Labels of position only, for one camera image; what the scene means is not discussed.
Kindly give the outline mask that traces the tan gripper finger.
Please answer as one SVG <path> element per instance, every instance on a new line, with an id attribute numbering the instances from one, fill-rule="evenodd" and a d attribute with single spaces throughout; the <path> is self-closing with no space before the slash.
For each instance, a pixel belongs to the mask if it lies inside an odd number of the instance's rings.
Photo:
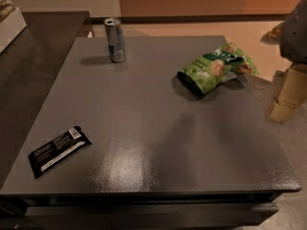
<path id="1" fill-rule="evenodd" d="M 273 27 L 270 31 L 268 31 L 261 37 L 261 41 L 270 45 L 278 44 L 283 33 L 283 27 L 283 22 L 277 24 L 275 27 Z"/>
<path id="2" fill-rule="evenodd" d="M 284 74 L 269 113 L 277 123 L 288 122 L 307 100 L 307 64 L 293 62 Z"/>

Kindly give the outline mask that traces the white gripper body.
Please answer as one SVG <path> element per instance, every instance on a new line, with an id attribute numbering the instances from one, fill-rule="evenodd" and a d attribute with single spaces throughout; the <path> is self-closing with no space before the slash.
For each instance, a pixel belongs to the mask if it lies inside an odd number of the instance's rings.
<path id="1" fill-rule="evenodd" d="M 300 0 L 285 18 L 279 48 L 289 61 L 307 63 L 307 0 Z"/>

